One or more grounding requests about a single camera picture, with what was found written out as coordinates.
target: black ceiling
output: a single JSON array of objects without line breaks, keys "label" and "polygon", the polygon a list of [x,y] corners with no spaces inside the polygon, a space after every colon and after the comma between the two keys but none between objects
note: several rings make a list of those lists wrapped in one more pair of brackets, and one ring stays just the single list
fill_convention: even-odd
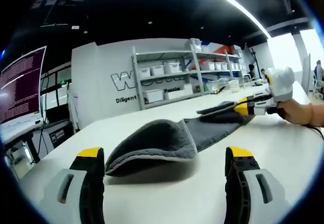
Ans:
[{"label": "black ceiling", "polygon": [[[105,44],[144,38],[199,38],[241,45],[246,42],[244,37],[259,31],[225,0],[85,0],[77,5],[72,0],[73,5],[30,9],[34,1],[17,2],[16,14],[5,16],[8,29],[0,41],[0,51],[6,48],[2,67],[44,45],[48,46],[44,69],[51,69],[70,61],[72,48],[92,41]],[[287,0],[288,6],[285,0],[236,1],[265,27],[306,16],[296,0]],[[79,29],[71,29],[72,25],[79,25]],[[262,41],[263,35],[258,37],[258,42]]]}]

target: white table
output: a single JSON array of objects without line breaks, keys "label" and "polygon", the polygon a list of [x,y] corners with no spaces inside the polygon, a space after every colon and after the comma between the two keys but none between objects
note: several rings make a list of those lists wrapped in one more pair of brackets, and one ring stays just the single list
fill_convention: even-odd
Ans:
[{"label": "white table", "polygon": [[[196,117],[196,110],[224,100],[236,101],[262,89],[253,87],[234,94],[224,91],[94,122],[32,168],[21,180],[21,187],[37,204],[43,197],[44,186],[62,168],[69,168],[81,150],[101,146],[107,160],[117,144],[147,122]],[[294,98],[309,103],[297,82]],[[259,166],[269,170],[285,187],[286,199],[292,205],[315,177],[323,151],[322,139],[316,132],[292,125],[278,115],[256,116],[246,126],[199,153],[191,164],[168,164],[121,179],[106,176],[103,203],[106,223],[223,223],[225,150],[229,145],[250,150]]]}]

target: shelf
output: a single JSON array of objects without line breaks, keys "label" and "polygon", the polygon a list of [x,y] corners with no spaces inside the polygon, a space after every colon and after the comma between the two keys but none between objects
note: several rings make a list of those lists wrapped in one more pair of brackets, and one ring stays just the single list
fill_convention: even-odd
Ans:
[{"label": "shelf", "polygon": [[186,72],[180,72],[180,73],[168,73],[168,74],[162,74],[161,76],[150,76],[147,78],[141,78],[140,81],[155,81],[158,79],[164,79],[164,78],[174,78],[174,77],[183,77],[188,74],[196,74],[197,71],[186,71]]},{"label": "shelf", "polygon": [[[226,59],[226,55],[222,53],[201,53],[201,52],[196,52],[197,59],[216,59],[216,58],[222,58]],[[240,59],[240,57],[236,55],[228,55],[230,59]]]},{"label": "shelf", "polygon": [[[239,69],[232,69],[232,72],[240,72],[241,70]],[[202,70],[201,73],[224,73],[224,72],[229,72],[229,69],[226,70]]]},{"label": "shelf", "polygon": [[171,100],[162,100],[162,101],[153,102],[153,103],[146,104],[144,106],[145,106],[145,109],[149,109],[149,108],[162,106],[162,105],[167,105],[167,104],[170,104],[170,103],[173,103],[173,102],[183,101],[183,100],[186,100],[186,99],[195,98],[195,97],[199,97],[199,96],[201,96],[200,92],[199,93],[194,93],[194,94],[188,95],[188,96],[181,96],[181,97],[174,98],[174,99],[171,99]]},{"label": "shelf", "polygon": [[158,51],[158,52],[148,52],[148,53],[136,53],[137,62],[148,62],[148,61],[158,61],[158,60],[172,60],[172,59],[182,59],[191,58],[192,52],[189,50],[168,50],[168,51]]}]

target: floor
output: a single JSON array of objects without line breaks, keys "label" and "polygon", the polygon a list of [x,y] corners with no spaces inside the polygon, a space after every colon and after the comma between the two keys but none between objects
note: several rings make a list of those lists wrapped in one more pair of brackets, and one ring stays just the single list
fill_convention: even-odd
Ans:
[{"label": "floor", "polygon": [[[315,98],[313,93],[308,93],[309,100],[314,105],[324,105],[324,100],[320,98]],[[26,158],[22,159],[19,163],[14,165],[12,171],[16,176],[17,180],[21,179],[35,164],[31,164],[31,157],[29,152],[26,152]]]}]

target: gray cloth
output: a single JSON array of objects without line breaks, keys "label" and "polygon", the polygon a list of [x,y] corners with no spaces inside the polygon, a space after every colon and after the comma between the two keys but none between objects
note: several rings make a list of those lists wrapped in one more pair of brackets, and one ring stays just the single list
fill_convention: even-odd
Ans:
[{"label": "gray cloth", "polygon": [[223,115],[184,119],[178,123],[152,121],[117,146],[105,164],[105,173],[126,176],[163,162],[191,161],[197,152],[219,142],[251,119],[229,111]]}]

